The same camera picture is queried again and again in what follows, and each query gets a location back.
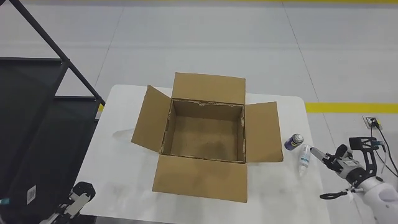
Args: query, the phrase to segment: black cable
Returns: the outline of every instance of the black cable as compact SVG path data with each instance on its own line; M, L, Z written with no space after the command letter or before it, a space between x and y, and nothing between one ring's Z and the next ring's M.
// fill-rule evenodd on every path
M379 157L379 159L384 163L386 163L383 159L381 159L381 156L379 155L379 152L376 151L377 156ZM390 167L388 167L388 165L386 164L386 168L396 177L398 177L398 174L395 174L394 171L392 171L392 169L390 169Z
M390 146L388 145L388 142L386 141L386 139L385 139L383 133L382 133L381 130L380 130L379 123L378 123L375 119L374 119L373 123L374 123L374 126L379 130L379 132L380 132L380 134L381 134L381 136L382 136L384 142L387 144L388 153L389 153L389 157L390 157L391 163L392 163L392 165L394 166L394 168L395 168L395 170L397 171L397 173L395 174L394 171L392 171L392 169L390 169L390 167L388 167L388 165L387 165L386 162L381 158L381 156L379 155L379 152L378 152L377 150L376 150L376 154L377 154L377 156L379 157L379 159L381 160L381 162L383 162L383 164L385 164L385 167L386 167L394 176L398 177L398 170L397 170L397 167L396 167L396 165L394 164L394 161L392 160L392 157L391 157ZM372 127L372 124L371 124L371 137L373 138L373 127Z
M377 127L377 129L379 130L379 132L380 132L380 134L381 134L381 137L383 138L384 142L387 144L388 156L389 156L389 158L390 158L390 161L391 161L392 166L394 166L394 169L396 170L396 172L397 172L397 174L398 174L397 166L396 166L396 164L394 163L394 160L392 160L391 151L390 151L390 145L388 144L388 142L387 142L386 138L384 137L383 132L380 130L380 127L379 127L378 124L376 125L376 127Z
M363 190L359 191L358 189L351 189L351 190L350 189L346 189L345 191L340 191L340 192L337 192L337 193L322 194L319 197L321 199L323 199L323 200L333 200L333 199L336 199L338 197L342 197L343 195L347 195L348 191L350 191L352 193L356 193L356 192L362 192Z

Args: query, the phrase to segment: cable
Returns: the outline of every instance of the cable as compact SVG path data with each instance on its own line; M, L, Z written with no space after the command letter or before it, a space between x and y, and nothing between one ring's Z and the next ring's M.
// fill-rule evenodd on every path
M388 142L387 142L386 138L384 137L383 132L380 130L380 127L379 127L378 124L377 124L376 127L377 127L377 129L379 130L379 132L380 132L380 134L381 134L381 137L383 138L384 142L387 144L388 156L389 156L389 158L390 158L390 161L391 161L392 166L394 166L394 169L396 170L396 172L397 172L397 174L398 174L397 166L396 166L396 164L394 163L394 160L392 160L392 156L391 156L391 152L390 152L390 145L388 144Z
M379 159L381 160L381 162L384 163L384 161L383 161L383 159L381 159L381 156L379 155L378 151L376 151L376 154L377 154L377 156L379 157ZM392 171L392 169L390 169L390 167L388 167L388 165L386 165L386 168L387 168L394 176L398 177L398 175L395 174L394 171Z
M357 193L357 192L363 192L363 189L345 189L344 191L340 191L337 193L322 194L319 197L323 200L333 200L338 197L342 197L343 195L347 195L348 191L350 191L351 193Z
M379 155L379 152L376 150L377 156L378 156L379 159L383 162L383 169L384 169L384 166L385 166L394 176L398 177L398 169L397 169L397 167L396 167L396 165L395 165L395 163L394 163L394 160L392 160L391 152L390 152L390 145L388 145L388 142L387 142L386 138L384 137L383 132L380 130L380 125L379 125L379 123L376 121L376 119L373 118L371 121L372 121L372 124L371 124L371 137L373 137L373 128L372 128L372 125L374 125L374 126L379 130L379 132L380 132L380 134L381 134L381 136L382 136L384 142L387 144L388 156L389 156L389 158L390 158L390 160L391 160L391 163L392 163L392 165L394 166L394 168L395 168L395 170L396 170L397 173L394 173L394 171L392 171L392 169L390 169L390 167L388 167L387 161L386 161L387 156L386 156L386 158L385 158L384 160L382 160L382 159L381 159L381 156Z
M371 137L373 138L373 127L371 126ZM387 166L387 153L384 153L384 160L381 159L379 152L377 150L375 150L377 156L379 157L379 159L381 160L381 162L383 163L383 168L381 169L380 175L383 174L384 168L385 166ZM393 173L394 175L396 175L388 166L387 168L389 169L389 171L391 171L391 173Z

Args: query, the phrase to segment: white bottle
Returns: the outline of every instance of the white bottle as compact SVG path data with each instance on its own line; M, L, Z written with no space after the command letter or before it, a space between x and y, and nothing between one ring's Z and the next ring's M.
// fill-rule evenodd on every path
M303 144L300 150L300 155L298 157L298 175L301 177L304 175L308 168L311 157L311 146L308 144Z

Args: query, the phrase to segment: wall outlet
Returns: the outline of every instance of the wall outlet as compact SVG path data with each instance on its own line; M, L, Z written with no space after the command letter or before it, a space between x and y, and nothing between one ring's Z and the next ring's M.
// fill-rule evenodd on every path
M377 119L376 117L373 117L373 116L362 116L362 118L363 118L363 121L365 122L366 127L369 130L370 129L377 130L377 127L371 126L372 125L372 121L371 121L372 118L376 119L376 121L379 123L380 130L383 130L383 127L381 126L381 123L380 123L379 119Z

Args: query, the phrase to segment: sticker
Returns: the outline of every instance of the sticker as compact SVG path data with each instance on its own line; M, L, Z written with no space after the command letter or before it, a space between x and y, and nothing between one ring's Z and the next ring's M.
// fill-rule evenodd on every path
M353 193L349 190L349 191L347 191L347 195L348 195L349 202L350 203L353 202L353 200L354 200Z
M355 166L356 163L354 161L344 161L344 163L348 166Z
M36 185L27 191L26 205L30 204L36 198Z

